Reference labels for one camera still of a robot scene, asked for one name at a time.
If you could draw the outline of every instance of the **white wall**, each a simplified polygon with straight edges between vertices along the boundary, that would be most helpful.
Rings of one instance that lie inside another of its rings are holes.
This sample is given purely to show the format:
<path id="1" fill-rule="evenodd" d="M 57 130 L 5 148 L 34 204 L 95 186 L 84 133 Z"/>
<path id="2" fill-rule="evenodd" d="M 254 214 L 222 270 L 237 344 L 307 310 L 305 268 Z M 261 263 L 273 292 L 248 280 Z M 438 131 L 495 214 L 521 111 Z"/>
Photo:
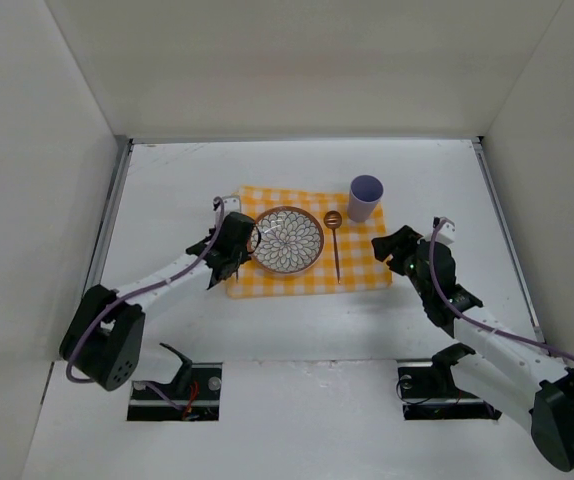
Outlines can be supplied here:
<path id="1" fill-rule="evenodd" d="M 481 135 L 561 0 L 48 0 L 115 132 Z"/>
<path id="2" fill-rule="evenodd" d="M 566 0 L 484 147 L 552 343 L 574 351 L 574 0 Z"/>
<path id="3" fill-rule="evenodd" d="M 43 0 L 0 0 L 0 480 L 29 451 L 115 150 Z"/>

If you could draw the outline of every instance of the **white bowl with floral pattern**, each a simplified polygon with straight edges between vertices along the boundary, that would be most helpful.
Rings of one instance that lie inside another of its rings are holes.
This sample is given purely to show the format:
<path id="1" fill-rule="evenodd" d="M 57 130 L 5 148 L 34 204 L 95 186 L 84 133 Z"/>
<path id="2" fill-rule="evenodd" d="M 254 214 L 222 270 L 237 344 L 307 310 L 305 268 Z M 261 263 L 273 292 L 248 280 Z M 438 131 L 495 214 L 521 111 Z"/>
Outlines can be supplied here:
<path id="1" fill-rule="evenodd" d="M 291 275 L 320 257 L 325 236 L 320 222 L 298 207 L 276 207 L 256 219 L 261 240 L 254 250 L 258 264 L 272 273 Z"/>

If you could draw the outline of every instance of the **yellow checkered cloth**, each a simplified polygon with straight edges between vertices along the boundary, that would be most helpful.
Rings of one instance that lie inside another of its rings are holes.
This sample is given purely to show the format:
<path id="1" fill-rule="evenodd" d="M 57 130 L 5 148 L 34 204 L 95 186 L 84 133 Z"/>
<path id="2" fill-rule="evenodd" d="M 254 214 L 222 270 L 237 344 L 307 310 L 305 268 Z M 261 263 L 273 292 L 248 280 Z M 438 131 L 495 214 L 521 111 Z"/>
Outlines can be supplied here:
<path id="1" fill-rule="evenodd" d="M 376 261 L 371 239 L 386 234 L 383 209 L 380 205 L 365 223 L 347 218 L 346 193 L 310 193 L 277 188 L 241 187 L 242 211 L 252 218 L 270 208 L 298 207 L 311 213 L 325 232 L 323 253 L 313 267 L 301 274 L 276 275 L 260 268 L 255 260 L 238 269 L 238 280 L 232 276 L 227 294 L 232 298 L 266 297 L 276 295 L 312 295 L 317 293 L 358 292 L 386 288 L 392 283 L 387 266 Z M 323 224 L 325 213 L 337 210 L 343 224 L 336 230 L 340 283 L 336 277 L 334 238 Z"/>

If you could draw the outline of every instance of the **gold spoon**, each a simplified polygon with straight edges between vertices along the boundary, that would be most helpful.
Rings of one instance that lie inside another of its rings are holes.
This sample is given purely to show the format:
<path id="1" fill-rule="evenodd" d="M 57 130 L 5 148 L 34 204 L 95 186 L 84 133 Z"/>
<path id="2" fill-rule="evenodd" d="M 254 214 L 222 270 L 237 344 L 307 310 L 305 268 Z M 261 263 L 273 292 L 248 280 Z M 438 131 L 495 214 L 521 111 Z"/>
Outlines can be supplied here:
<path id="1" fill-rule="evenodd" d="M 338 283 L 340 283 L 340 262 L 338 261 L 338 245 L 336 244 L 336 229 L 343 224 L 343 217 L 336 210 L 332 210 L 325 214 L 323 219 L 325 226 L 331 228 L 334 234 L 334 256 L 336 257 L 336 276 L 338 277 Z"/>

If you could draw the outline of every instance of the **white panel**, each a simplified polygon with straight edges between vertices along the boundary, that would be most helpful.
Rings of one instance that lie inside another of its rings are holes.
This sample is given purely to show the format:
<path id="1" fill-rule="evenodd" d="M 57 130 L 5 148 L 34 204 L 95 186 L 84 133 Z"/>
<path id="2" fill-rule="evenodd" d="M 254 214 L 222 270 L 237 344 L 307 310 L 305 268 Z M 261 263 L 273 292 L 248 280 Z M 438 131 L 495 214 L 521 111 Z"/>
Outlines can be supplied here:
<path id="1" fill-rule="evenodd" d="M 115 148 L 43 0 L 0 0 L 0 480 L 22 472 Z"/>
<path id="2" fill-rule="evenodd" d="M 220 421 L 126 422 L 54 370 L 24 480 L 574 480 L 508 418 L 406 422 L 392 361 L 226 363 Z"/>
<path id="3" fill-rule="evenodd" d="M 533 338 L 476 155 L 464 140 L 137 145 L 103 284 L 140 279 L 203 238 L 213 225 L 215 195 L 241 185 L 343 192 L 362 173 L 385 186 L 390 233 L 405 224 L 427 232 L 434 215 L 453 219 L 459 281 L 499 320 Z M 453 343 L 402 277 L 388 290 L 241 300 L 218 286 L 178 301 L 145 335 L 195 361 L 429 358 Z"/>
<path id="4" fill-rule="evenodd" d="M 565 1 L 485 139 L 547 338 L 574 351 L 574 1 Z"/>
<path id="5" fill-rule="evenodd" d="M 48 0 L 114 131 L 480 135 L 560 0 Z"/>

